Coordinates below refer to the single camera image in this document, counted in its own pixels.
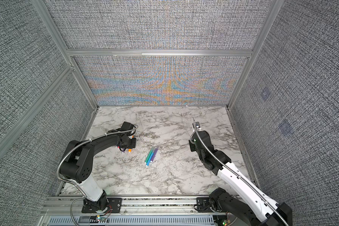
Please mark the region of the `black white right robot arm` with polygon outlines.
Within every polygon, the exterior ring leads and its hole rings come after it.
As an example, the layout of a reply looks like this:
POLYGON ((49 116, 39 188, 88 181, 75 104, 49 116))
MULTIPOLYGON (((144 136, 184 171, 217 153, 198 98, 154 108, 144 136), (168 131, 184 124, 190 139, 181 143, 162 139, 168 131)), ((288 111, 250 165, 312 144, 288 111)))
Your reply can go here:
POLYGON ((217 188, 209 195, 211 211, 229 212, 249 226, 293 225, 292 209, 286 203, 270 198, 247 179, 224 152, 214 148, 208 132, 194 130, 189 145, 204 167, 241 197, 237 200, 224 189, 217 188))

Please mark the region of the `blue pen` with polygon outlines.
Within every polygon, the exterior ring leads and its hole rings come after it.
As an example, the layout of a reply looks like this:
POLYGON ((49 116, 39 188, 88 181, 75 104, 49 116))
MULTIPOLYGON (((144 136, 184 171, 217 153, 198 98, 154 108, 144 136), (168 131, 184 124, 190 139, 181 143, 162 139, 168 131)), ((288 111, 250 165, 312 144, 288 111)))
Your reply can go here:
POLYGON ((153 155, 153 152, 154 152, 154 151, 152 151, 152 152, 150 153, 149 158, 148 158, 148 160, 147 160, 147 162, 146 162, 146 166, 147 166, 147 167, 149 166, 149 164, 150 164, 150 162, 151 162, 151 157, 152 157, 152 155, 153 155))

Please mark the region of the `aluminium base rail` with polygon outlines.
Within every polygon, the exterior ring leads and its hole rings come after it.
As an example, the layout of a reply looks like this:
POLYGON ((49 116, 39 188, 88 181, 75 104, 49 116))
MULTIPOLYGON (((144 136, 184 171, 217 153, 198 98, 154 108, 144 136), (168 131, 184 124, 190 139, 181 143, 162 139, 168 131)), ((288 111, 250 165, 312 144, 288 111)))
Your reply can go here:
POLYGON ((231 212, 212 212, 207 195, 112 195, 111 210, 82 213, 78 196, 47 198, 38 226, 245 226, 231 212))

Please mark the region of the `green pen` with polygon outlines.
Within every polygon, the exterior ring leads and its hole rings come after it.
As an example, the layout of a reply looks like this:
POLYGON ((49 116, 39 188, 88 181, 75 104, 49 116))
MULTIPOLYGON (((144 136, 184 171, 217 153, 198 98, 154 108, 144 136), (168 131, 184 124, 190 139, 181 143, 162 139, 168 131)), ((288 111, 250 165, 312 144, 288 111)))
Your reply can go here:
POLYGON ((151 158, 151 156, 153 154, 153 151, 154 151, 154 148, 151 148, 151 150, 150 150, 150 152, 149 152, 149 154, 148 154, 148 156, 146 158, 146 161, 145 161, 146 164, 149 162, 149 160, 150 160, 150 158, 151 158))

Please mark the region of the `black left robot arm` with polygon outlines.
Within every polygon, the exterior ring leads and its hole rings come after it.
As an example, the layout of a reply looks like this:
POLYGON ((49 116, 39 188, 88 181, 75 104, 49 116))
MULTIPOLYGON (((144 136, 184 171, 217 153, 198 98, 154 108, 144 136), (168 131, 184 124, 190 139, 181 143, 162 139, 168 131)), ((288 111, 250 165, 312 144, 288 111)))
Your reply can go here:
POLYGON ((68 143, 56 174, 59 180, 72 184, 83 195, 82 213, 104 213, 109 211, 107 194, 93 176, 94 157, 100 152, 117 147, 121 151, 136 147, 135 130, 112 130, 104 135, 85 141, 68 143))

